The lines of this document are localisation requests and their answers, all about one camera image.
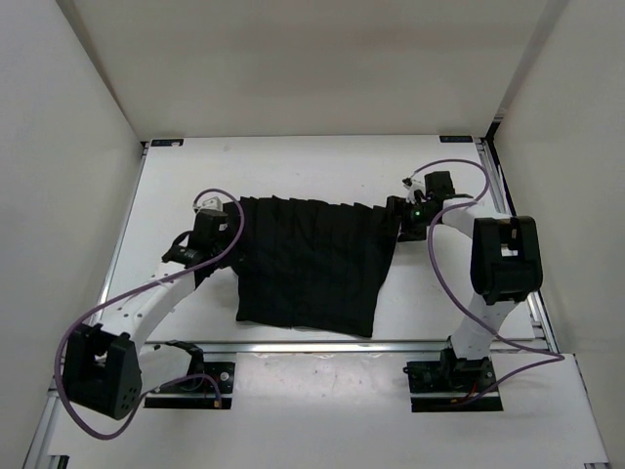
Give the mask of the black skirt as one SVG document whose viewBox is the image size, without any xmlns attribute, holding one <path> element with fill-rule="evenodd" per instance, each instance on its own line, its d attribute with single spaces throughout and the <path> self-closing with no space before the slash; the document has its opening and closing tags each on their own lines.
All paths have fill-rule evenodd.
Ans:
<svg viewBox="0 0 625 469">
<path fill-rule="evenodd" d="M 238 321 L 372 336 L 399 231 L 386 207 L 243 197 L 224 210 L 244 218 L 226 266 Z"/>
</svg>

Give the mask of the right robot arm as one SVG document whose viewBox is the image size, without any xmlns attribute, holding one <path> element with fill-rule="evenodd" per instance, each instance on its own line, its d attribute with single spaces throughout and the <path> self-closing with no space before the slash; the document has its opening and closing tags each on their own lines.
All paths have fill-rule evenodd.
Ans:
<svg viewBox="0 0 625 469">
<path fill-rule="evenodd" d="M 448 171 L 426 176 L 423 184 L 408 177 L 404 198 L 390 196 L 387 206 L 399 218 L 398 240 L 425 241 L 434 273 L 451 301 L 464 314 L 441 353 L 438 378 L 459 391 L 488 362 L 490 346 L 508 314 L 543 282 L 536 222 L 510 216 L 458 193 Z M 470 281 L 473 296 L 464 306 L 442 276 L 434 247 L 439 225 L 456 230 L 472 243 Z"/>
</svg>

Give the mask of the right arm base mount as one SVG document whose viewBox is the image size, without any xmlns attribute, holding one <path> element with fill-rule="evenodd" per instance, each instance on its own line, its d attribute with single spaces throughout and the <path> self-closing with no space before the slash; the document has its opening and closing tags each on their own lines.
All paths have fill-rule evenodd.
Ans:
<svg viewBox="0 0 625 469">
<path fill-rule="evenodd" d="M 413 413 L 503 410 L 489 357 L 459 359 L 448 347 L 436 360 L 407 362 L 402 371 L 408 379 Z"/>
</svg>

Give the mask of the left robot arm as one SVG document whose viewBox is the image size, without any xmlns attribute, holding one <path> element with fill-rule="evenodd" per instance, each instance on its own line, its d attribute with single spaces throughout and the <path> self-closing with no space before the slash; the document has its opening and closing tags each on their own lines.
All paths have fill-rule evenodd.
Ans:
<svg viewBox="0 0 625 469">
<path fill-rule="evenodd" d="M 196 345 L 180 339 L 147 341 L 203 280 L 229 264 L 243 225 L 241 214 L 197 210 L 192 229 L 175 238 L 148 283 L 109 301 L 111 311 L 99 322 L 77 324 L 63 345 L 59 388 L 66 399 L 120 420 L 156 388 L 200 387 L 206 377 Z"/>
</svg>

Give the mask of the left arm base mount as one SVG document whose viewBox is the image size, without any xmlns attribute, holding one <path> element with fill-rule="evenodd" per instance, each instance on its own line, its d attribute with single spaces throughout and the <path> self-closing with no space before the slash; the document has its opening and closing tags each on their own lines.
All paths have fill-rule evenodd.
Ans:
<svg viewBox="0 0 625 469">
<path fill-rule="evenodd" d="M 235 356 L 204 352 L 188 342 L 171 340 L 140 352 L 144 407 L 154 409 L 229 410 L 235 383 Z"/>
</svg>

